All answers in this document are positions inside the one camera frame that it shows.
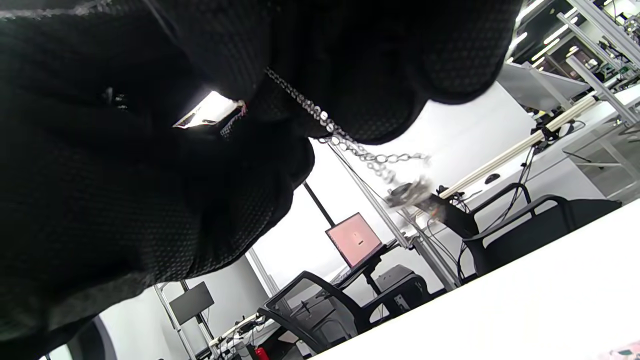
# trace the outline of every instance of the chair armrest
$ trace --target chair armrest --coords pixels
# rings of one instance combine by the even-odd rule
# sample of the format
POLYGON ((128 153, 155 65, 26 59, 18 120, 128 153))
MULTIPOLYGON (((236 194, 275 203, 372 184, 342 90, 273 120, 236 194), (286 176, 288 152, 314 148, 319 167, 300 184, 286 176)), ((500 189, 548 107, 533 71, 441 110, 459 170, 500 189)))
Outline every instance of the chair armrest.
POLYGON ((465 241, 465 242, 466 241, 482 241, 485 237, 496 233, 498 230, 503 229, 507 225, 513 223, 515 220, 518 220, 519 218, 523 217, 524 215, 526 215, 528 213, 532 213, 535 208, 537 208, 538 206, 541 206, 542 204, 544 204, 545 202, 548 202, 548 201, 555 202, 561 208, 561 211, 562 211, 562 214, 563 214, 563 218, 564 218, 564 223, 567 225, 567 230, 569 232, 575 230, 575 221, 573 219, 573 214, 571 212, 571 208, 569 207, 568 200, 565 199, 564 197, 560 197, 560 196, 557 196, 557 195, 546 195, 546 196, 540 197, 539 199, 536 199, 534 202, 526 205, 524 208, 518 210, 517 213, 511 215, 510 217, 508 217, 504 221, 500 222, 496 226, 493 226, 490 229, 487 229, 487 230, 483 231, 482 233, 480 233, 478 235, 475 235, 472 238, 463 239, 463 241, 465 241))
POLYGON ((378 295, 375 299, 368 302, 365 306, 362 307, 362 311, 366 320, 369 321, 369 318, 373 314, 373 312, 380 306, 383 305, 387 301, 395 301, 394 297, 401 294, 404 290, 410 289, 414 286, 420 286, 424 290, 425 299, 429 297, 429 293, 427 292, 427 283, 425 280, 417 275, 411 274, 408 277, 405 277, 402 281, 399 281, 397 284, 394 284, 390 288, 383 291, 380 295, 378 295))
MULTIPOLYGON (((531 196, 529 195, 529 190, 527 189, 527 187, 524 186, 524 184, 521 184, 521 183, 511 183, 511 184, 508 184, 507 186, 505 186, 502 190, 497 192, 495 195, 491 196, 489 199, 485 200, 482 204, 478 205, 476 208, 471 210, 470 214, 472 216, 475 216, 476 213, 480 212, 482 209, 486 208, 490 204, 493 204, 499 198, 507 195, 508 193, 512 192, 513 190, 518 191, 517 189, 521 189, 522 190, 522 192, 524 193, 524 198, 527 201, 527 204, 530 204, 531 203, 531 196)), ((531 216, 536 216, 536 213, 533 212, 533 210, 531 211, 531 216)))

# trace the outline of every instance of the mesh chair back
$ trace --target mesh chair back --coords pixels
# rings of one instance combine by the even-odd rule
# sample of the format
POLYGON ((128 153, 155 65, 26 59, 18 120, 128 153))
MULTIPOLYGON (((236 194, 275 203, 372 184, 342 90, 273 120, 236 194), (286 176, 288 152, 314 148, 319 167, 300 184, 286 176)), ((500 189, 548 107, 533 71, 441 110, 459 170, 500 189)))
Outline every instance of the mesh chair back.
POLYGON ((320 353, 358 335, 360 307, 340 290, 303 272, 264 304, 263 311, 320 353))

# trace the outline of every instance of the computer mouse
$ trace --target computer mouse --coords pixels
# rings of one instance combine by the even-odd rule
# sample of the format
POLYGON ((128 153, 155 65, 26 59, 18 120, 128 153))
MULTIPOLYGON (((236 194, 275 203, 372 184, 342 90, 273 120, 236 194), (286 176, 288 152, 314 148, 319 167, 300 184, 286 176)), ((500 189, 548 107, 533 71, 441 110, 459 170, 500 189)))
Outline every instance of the computer mouse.
POLYGON ((500 178, 500 174, 491 174, 489 176, 486 177, 486 180, 484 180, 485 184, 490 184, 496 180, 498 180, 500 178))

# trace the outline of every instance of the black monitor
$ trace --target black monitor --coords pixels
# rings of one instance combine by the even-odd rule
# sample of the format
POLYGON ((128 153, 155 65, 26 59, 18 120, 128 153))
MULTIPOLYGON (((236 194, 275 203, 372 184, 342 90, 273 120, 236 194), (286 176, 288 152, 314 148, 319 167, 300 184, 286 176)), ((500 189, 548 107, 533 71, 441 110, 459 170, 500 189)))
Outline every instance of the black monitor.
POLYGON ((173 299, 169 306, 173 311, 178 324, 182 325, 194 318, 197 314, 205 311, 214 304, 211 293, 204 282, 197 284, 194 288, 173 299))

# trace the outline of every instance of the computer monitor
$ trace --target computer monitor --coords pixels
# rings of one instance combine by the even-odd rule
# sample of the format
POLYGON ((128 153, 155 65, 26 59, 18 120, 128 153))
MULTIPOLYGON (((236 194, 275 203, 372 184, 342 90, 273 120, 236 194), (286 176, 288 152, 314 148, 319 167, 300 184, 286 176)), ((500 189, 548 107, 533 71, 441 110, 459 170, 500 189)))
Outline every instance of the computer monitor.
POLYGON ((194 318, 214 304, 213 298, 204 282, 173 299, 169 306, 180 325, 194 318))
POLYGON ((357 266, 383 246, 360 213, 327 230, 326 234, 350 268, 357 266))

